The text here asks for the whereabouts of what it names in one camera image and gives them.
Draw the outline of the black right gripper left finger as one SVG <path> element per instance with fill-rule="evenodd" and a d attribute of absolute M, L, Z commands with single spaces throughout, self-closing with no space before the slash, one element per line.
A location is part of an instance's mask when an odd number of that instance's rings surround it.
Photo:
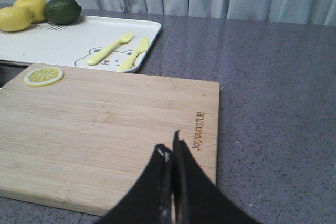
<path fill-rule="evenodd" d="M 156 145 L 141 176 L 98 223 L 171 223 L 171 154 L 163 144 Z"/>

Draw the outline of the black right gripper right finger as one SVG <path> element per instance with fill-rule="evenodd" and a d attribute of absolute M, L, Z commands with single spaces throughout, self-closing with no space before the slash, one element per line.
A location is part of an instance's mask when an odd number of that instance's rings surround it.
<path fill-rule="evenodd" d="M 174 133 L 172 186 L 176 223 L 257 223 L 211 182 Z"/>

